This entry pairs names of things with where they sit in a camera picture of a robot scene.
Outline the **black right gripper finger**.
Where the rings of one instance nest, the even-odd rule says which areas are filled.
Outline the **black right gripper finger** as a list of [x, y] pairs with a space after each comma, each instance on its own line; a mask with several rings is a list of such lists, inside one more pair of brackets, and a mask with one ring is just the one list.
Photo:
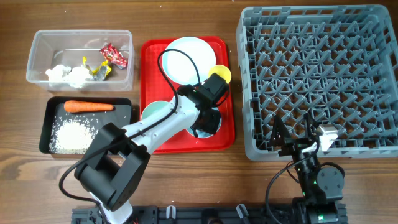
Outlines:
[[304, 127], [305, 127], [305, 137], [311, 140], [316, 140], [318, 138], [318, 134], [315, 131], [319, 127], [319, 124], [314, 120], [314, 118], [309, 113], [305, 113], [303, 118], [304, 118]]
[[274, 123], [270, 136], [270, 144], [274, 147], [284, 147], [291, 135], [279, 115], [274, 116]]

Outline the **green plastic bowl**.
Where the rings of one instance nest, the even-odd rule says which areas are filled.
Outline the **green plastic bowl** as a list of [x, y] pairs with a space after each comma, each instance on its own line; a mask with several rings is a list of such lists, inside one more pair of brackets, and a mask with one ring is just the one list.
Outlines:
[[148, 116], [158, 112], [159, 110], [161, 110], [163, 107], [165, 107], [167, 105], [168, 105], [167, 101], [154, 101], [154, 102], [150, 103], [142, 111], [141, 120], [146, 119]]

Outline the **red snack wrapper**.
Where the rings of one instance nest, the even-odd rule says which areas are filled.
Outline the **red snack wrapper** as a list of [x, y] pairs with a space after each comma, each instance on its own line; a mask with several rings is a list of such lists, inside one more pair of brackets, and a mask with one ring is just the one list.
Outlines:
[[120, 69], [124, 69], [128, 65], [127, 59], [122, 55], [122, 53], [112, 44], [104, 46], [100, 53], [105, 57], [105, 59], [112, 64], [116, 65]]

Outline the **yellow snack wrapper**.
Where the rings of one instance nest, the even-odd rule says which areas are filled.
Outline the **yellow snack wrapper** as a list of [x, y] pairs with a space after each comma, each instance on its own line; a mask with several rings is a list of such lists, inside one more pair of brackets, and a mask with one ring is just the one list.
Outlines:
[[107, 76], [110, 74], [112, 71], [112, 68], [109, 66], [108, 61], [105, 60], [99, 67], [96, 69], [92, 70], [87, 64], [86, 64], [86, 57], [83, 57], [83, 66], [88, 69], [89, 74], [92, 76], [94, 81], [105, 81]]

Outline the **white cooked rice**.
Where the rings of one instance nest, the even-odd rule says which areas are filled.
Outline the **white cooked rice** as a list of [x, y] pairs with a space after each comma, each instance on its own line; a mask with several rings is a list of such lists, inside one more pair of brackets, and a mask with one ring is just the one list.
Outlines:
[[79, 120], [57, 121], [50, 132], [49, 152], [53, 154], [84, 154], [98, 130]]

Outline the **white napkin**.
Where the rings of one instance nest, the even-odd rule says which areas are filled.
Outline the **white napkin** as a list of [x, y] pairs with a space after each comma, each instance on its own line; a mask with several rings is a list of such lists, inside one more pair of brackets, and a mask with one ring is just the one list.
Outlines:
[[74, 67], [70, 73], [64, 76], [63, 80], [68, 82], [71, 87], [80, 89], [86, 86], [86, 82], [93, 81], [94, 78], [86, 67]]
[[58, 85], [65, 81], [65, 77], [71, 72], [72, 68], [62, 64], [56, 65], [53, 69], [47, 69], [45, 74], [48, 76], [49, 86]]

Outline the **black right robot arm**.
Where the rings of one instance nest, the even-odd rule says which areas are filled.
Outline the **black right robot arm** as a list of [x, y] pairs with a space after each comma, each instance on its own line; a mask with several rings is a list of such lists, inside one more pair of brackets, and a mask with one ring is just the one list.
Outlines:
[[267, 214], [275, 223], [280, 223], [269, 205], [273, 183], [284, 172], [295, 169], [302, 197], [292, 201], [294, 223], [342, 223], [337, 201], [343, 198], [345, 172], [333, 162], [320, 163], [318, 151], [327, 151], [338, 137], [338, 130], [332, 124], [318, 124], [308, 113], [304, 114], [305, 135], [294, 139], [278, 115], [274, 116], [270, 143], [280, 147], [279, 156], [290, 156], [287, 164], [269, 182], [266, 189], [265, 206]]

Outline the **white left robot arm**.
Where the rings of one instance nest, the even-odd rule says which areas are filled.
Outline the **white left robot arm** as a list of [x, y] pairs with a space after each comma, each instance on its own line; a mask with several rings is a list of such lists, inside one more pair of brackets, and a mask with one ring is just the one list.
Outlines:
[[132, 215], [129, 199], [159, 146], [188, 128], [217, 132], [217, 103], [228, 91], [229, 82], [213, 73], [202, 83], [175, 89], [171, 101], [147, 118], [123, 128], [109, 123], [98, 131], [74, 176], [106, 223], [125, 223]]

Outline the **grey dishwasher rack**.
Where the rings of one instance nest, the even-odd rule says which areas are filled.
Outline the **grey dishwasher rack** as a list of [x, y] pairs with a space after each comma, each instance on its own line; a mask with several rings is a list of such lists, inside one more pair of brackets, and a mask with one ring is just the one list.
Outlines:
[[279, 158], [274, 116], [302, 138], [305, 114], [337, 129], [320, 157], [397, 155], [397, 38], [385, 6], [247, 7], [236, 43], [250, 160]]

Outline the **clear plastic waste bin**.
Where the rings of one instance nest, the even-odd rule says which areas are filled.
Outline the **clear plastic waste bin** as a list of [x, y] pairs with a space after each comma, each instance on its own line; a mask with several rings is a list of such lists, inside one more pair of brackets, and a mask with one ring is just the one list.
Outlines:
[[[73, 88], [68, 82], [49, 86], [47, 69], [56, 65], [99, 67], [106, 59], [100, 50], [112, 43], [127, 59], [124, 69], [110, 64], [112, 71], [105, 81], [88, 81], [80, 89]], [[36, 32], [26, 70], [26, 80], [48, 91], [129, 91], [134, 80], [134, 46], [132, 34], [128, 30], [40, 30]]]

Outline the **black food waste tray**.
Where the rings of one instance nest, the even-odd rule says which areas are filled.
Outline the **black food waste tray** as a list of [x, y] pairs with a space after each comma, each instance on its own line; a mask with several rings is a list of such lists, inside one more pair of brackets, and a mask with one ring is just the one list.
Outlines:
[[[69, 100], [86, 101], [94, 103], [112, 104], [111, 111], [89, 111], [82, 113], [68, 113], [64, 110], [64, 103]], [[139, 119], [139, 107], [132, 105], [127, 98], [98, 98], [98, 97], [73, 97], [55, 96], [48, 100], [44, 115], [44, 122], [39, 141], [39, 151], [44, 154], [49, 152], [50, 132], [52, 125], [57, 121], [79, 120], [95, 127], [98, 131], [106, 124], [113, 123], [118, 128]]]

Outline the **yellow plastic cup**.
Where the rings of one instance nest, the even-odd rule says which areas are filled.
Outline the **yellow plastic cup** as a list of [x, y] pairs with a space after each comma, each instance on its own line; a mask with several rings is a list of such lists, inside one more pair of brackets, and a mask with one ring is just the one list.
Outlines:
[[210, 78], [211, 75], [214, 73], [217, 74], [218, 76], [220, 76], [221, 78], [223, 78], [227, 84], [230, 83], [232, 74], [228, 67], [226, 67], [224, 65], [215, 65], [208, 72], [208, 78]]

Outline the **light blue plate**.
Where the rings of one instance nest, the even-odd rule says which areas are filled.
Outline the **light blue plate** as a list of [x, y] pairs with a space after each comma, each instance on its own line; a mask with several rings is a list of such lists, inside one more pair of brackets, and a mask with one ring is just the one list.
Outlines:
[[[182, 37], [172, 41], [166, 49], [176, 49], [186, 53], [196, 65], [200, 81], [208, 78], [208, 72], [216, 65], [216, 55], [211, 46], [198, 37]], [[197, 73], [191, 60], [184, 54], [168, 51], [162, 55], [162, 67], [173, 82], [180, 85], [198, 83]]]

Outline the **orange carrot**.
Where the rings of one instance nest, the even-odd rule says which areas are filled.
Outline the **orange carrot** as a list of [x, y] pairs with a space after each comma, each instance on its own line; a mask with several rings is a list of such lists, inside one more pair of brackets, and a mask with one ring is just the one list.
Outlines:
[[112, 104], [94, 103], [86, 101], [69, 100], [64, 103], [64, 110], [68, 113], [82, 113], [89, 111], [111, 111], [114, 109]]

